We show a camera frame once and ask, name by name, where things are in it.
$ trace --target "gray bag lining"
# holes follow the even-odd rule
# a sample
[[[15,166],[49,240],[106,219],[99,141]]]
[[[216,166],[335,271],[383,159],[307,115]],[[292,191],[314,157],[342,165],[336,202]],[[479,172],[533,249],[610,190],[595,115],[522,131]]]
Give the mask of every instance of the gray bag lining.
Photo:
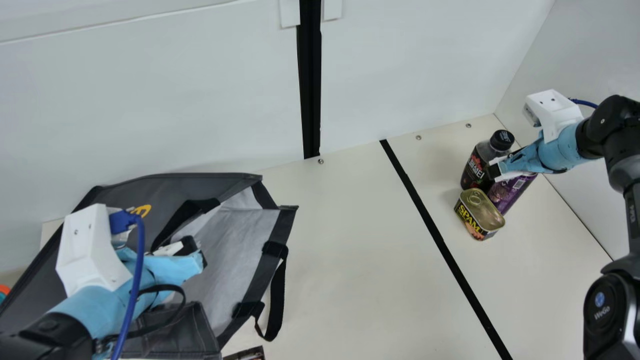
[[[216,336],[231,323],[235,306],[242,302],[279,213],[263,209],[247,188],[172,236],[172,242],[193,236],[209,264],[182,287],[187,299],[202,301]]]

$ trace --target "black bottle cap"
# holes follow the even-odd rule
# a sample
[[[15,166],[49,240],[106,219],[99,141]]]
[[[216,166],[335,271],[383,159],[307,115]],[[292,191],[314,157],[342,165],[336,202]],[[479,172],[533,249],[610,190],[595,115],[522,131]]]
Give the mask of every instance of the black bottle cap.
[[[493,136],[489,140],[491,146],[498,151],[507,151],[513,145],[515,136],[506,130],[498,130],[493,133]]]

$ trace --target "spam can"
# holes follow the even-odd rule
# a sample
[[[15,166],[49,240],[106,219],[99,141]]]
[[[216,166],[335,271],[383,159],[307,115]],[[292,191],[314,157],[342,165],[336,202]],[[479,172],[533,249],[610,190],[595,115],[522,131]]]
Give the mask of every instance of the spam can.
[[[504,226],[504,217],[500,211],[477,188],[463,191],[454,210],[476,240],[486,240]]]

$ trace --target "wego logo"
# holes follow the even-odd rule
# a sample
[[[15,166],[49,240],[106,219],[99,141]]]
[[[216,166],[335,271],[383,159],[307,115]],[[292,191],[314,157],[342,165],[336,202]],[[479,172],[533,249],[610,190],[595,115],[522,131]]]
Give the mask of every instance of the wego logo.
[[[595,313],[593,315],[593,317],[596,318],[596,320],[597,320],[597,319],[605,316],[610,310],[611,310],[611,308],[609,306],[605,306],[602,310],[600,310],[597,313]]]
[[[132,214],[138,214],[140,217],[145,217],[151,211],[151,205],[142,205],[130,211]]]

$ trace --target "purple bottle label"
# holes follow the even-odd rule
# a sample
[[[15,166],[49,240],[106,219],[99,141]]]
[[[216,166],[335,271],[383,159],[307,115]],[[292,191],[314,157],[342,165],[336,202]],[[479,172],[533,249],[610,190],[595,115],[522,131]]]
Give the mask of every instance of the purple bottle label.
[[[536,179],[536,176],[538,175],[521,175],[513,179],[495,183],[491,189],[489,189],[487,196],[498,211],[504,215]]]

